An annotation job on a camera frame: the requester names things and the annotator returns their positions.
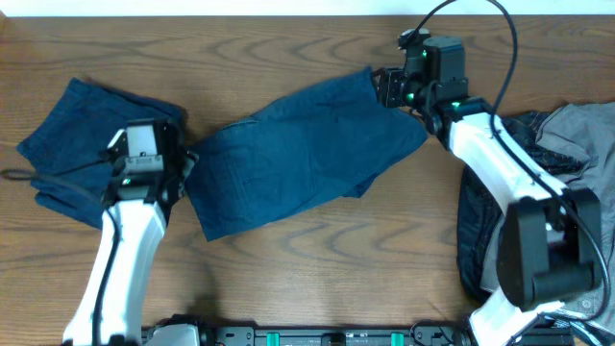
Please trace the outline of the teal blue shorts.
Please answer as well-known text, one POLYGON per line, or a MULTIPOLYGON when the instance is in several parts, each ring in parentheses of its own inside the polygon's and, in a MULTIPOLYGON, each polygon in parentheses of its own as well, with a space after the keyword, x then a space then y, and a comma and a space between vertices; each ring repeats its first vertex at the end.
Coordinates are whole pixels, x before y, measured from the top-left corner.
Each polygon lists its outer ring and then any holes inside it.
POLYGON ((371 73, 284 96, 192 146, 186 190, 207 240, 359 198, 422 146, 423 125, 379 104, 371 73))

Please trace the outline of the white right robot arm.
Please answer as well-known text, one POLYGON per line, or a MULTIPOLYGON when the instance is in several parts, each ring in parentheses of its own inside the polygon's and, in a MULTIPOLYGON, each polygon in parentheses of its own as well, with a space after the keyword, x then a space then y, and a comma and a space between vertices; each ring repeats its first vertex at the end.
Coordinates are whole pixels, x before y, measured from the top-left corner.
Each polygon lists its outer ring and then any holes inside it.
POLYGON ((540 167, 493 108, 468 93, 464 67, 421 54, 374 72, 378 101, 417 111, 428 132, 478 176, 504 215, 498 287, 469 317, 458 345, 514 345, 581 293, 611 296, 600 248, 599 201, 540 167))

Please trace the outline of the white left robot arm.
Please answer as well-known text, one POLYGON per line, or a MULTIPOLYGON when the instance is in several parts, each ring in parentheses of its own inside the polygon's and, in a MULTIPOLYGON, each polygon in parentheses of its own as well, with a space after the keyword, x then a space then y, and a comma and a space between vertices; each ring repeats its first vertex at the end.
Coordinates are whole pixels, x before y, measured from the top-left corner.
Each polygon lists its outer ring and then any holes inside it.
POLYGON ((198 160, 174 119, 131 121, 107 147, 102 234, 86 292, 62 336, 65 345, 138 345, 155 253, 172 206, 198 160))

